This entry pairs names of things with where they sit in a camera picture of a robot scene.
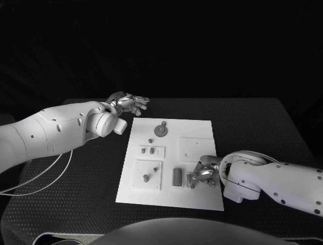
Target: dark curtain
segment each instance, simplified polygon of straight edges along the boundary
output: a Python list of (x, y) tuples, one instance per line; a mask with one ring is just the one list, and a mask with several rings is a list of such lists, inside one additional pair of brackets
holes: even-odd
[(277, 97), (306, 140), (323, 136), (322, 2), (32, 2), (0, 1), (0, 112), (16, 120), (117, 91)]

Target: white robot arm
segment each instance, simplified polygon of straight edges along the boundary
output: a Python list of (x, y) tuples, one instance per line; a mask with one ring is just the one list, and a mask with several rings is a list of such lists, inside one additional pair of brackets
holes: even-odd
[(237, 203), (257, 200), (261, 190), (274, 201), (323, 217), (323, 170), (291, 163), (267, 163), (264, 157), (238, 151), (224, 158), (203, 156), (192, 179), (214, 187), (212, 178), (219, 173), (224, 196)]
[(51, 107), (25, 120), (0, 126), (0, 173), (31, 159), (55, 156), (113, 131), (123, 134), (123, 111), (140, 115), (149, 98), (123, 92), (107, 102), (90, 101)]

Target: table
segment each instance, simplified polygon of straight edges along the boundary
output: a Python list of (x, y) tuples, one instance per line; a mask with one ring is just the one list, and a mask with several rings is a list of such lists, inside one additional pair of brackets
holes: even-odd
[[(69, 99), (64, 104), (105, 99)], [(263, 192), (260, 200), (237, 204), (224, 198), (225, 212), (116, 203), (120, 175), (131, 132), (129, 127), (74, 150), (71, 166), (44, 191), (13, 197), (2, 219), (6, 244), (32, 244), (42, 233), (105, 234), (114, 229), (162, 217), (192, 217), (241, 225), (277, 237), (323, 239), (323, 218), (277, 204)], [(142, 117), (211, 120), (216, 155), (234, 151), (261, 152), (277, 160), (316, 167), (296, 125), (278, 99), (152, 99)], [(33, 178), (57, 157), (33, 160), (20, 182)], [(18, 194), (42, 188), (61, 174), (69, 153), (58, 165)]]

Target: black fabric surface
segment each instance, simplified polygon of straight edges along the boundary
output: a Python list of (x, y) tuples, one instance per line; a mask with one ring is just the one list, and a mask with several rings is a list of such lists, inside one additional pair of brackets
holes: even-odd
[[(65, 104), (104, 99), (71, 99)], [(121, 118), (129, 127), (74, 150), (71, 166), (57, 183), (44, 191), (13, 197), (2, 220), (6, 244), (32, 244), (44, 232), (105, 234), (118, 227), (162, 217), (196, 217), (224, 221), (277, 237), (323, 239), (323, 218), (277, 204), (263, 192), (260, 200), (237, 204), (224, 199), (225, 212), (116, 203), (133, 115)], [(261, 152), (280, 161), (316, 167), (312, 153), (278, 99), (152, 99), (142, 117), (211, 120), (216, 155), (234, 151)], [(18, 194), (41, 189), (67, 165), (58, 165)], [(57, 157), (33, 160), (22, 182), (33, 178)]]

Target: black wall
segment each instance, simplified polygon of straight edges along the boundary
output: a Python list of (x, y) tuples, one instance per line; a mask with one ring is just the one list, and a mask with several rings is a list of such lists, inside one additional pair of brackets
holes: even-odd
[(0, 111), (16, 120), (67, 98), (120, 90), (150, 98), (277, 97), (323, 155), (320, 1), (0, 3)]

